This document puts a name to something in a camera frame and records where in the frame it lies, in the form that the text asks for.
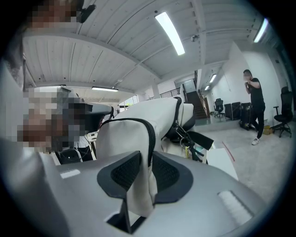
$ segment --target black bag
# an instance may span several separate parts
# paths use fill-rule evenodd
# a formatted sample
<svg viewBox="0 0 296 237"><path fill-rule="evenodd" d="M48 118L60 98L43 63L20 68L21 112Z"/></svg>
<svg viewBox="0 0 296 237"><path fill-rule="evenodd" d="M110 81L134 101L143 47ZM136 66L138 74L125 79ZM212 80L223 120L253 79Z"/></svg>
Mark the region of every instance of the black bag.
<svg viewBox="0 0 296 237"><path fill-rule="evenodd" d="M249 130L251 125L251 103L242 103L240 111L240 126L243 129Z"/></svg>

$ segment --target black office chair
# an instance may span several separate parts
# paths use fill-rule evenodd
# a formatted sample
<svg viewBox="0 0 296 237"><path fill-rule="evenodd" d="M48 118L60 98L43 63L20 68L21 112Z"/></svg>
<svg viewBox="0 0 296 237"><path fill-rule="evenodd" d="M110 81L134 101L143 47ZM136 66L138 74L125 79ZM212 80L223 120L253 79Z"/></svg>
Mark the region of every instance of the black office chair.
<svg viewBox="0 0 296 237"><path fill-rule="evenodd" d="M222 113L222 111L223 111L223 100L221 100L220 98L216 99L215 105L216 105L215 111L217 112L215 114L215 117L216 116L218 117L218 115L219 115L219 117L221 117L221 115L223 116L224 115L224 113Z"/></svg>
<svg viewBox="0 0 296 237"><path fill-rule="evenodd" d="M288 122L292 121L293 113L292 113L292 98L293 94L289 91L288 87L282 88L281 99L282 99L282 114L278 114L278 106L274 108L277 110L277 115L274 116L274 119L278 122L281 122L280 126L277 127L275 130L280 130L279 137L282 136L283 131L286 131L292 137L291 129L288 125Z"/></svg>

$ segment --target concrete floor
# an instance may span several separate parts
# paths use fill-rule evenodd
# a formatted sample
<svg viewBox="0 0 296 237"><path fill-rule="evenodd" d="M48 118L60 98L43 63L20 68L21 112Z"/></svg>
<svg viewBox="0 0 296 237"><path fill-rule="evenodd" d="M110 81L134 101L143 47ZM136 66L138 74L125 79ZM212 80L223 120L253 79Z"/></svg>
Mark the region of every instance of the concrete floor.
<svg viewBox="0 0 296 237"><path fill-rule="evenodd" d="M225 116L214 117L213 115L211 115L210 118L202 118L202 119L195 120L195 126L218 124L218 123L225 123L225 122L231 122L231 121L232 120L225 118Z"/></svg>
<svg viewBox="0 0 296 237"><path fill-rule="evenodd" d="M270 203L289 173L291 160L294 158L292 155L296 132L292 132L292 138L286 132L279 138L279 131L268 136L262 135L261 142L252 146L257 132L240 128L238 121L231 123L224 120L220 127L215 127L215 131L211 129L205 131L215 126L215 123L207 126L199 124L194 130L212 138L216 148L227 147L235 160L233 165L239 180L259 194L266 203ZM296 123L291 122L289 126L295 131Z"/></svg>

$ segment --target staircase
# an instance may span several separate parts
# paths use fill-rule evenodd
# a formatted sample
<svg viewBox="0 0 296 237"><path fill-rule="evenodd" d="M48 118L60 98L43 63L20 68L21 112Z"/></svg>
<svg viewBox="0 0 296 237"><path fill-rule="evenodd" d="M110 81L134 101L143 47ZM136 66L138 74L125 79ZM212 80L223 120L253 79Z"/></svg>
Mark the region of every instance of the staircase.
<svg viewBox="0 0 296 237"><path fill-rule="evenodd" d="M193 104L194 106L194 116L195 119L206 119L207 113L205 112L205 109L203 107L203 104L197 94L196 91L187 93L187 100L188 104Z"/></svg>

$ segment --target gray plastic surface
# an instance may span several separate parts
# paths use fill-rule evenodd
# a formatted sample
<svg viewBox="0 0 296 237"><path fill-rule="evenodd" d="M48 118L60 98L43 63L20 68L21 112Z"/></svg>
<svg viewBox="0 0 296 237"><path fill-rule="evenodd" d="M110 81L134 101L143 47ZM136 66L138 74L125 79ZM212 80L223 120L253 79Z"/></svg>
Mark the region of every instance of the gray plastic surface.
<svg viewBox="0 0 296 237"><path fill-rule="evenodd" d="M130 236L106 222L120 212L122 200L111 198L102 190L97 174L132 152L103 161L55 166L48 155L27 152L4 140L0 142L5 157L0 161L2 178L19 208L38 228L50 236ZM186 166L193 175L193 185L177 202L156 204L133 236L233 235L239 226L217 195L225 190L232 191L254 216L264 209L258 195L223 171L161 154ZM69 171L75 171L76 175L63 179L61 174Z"/></svg>

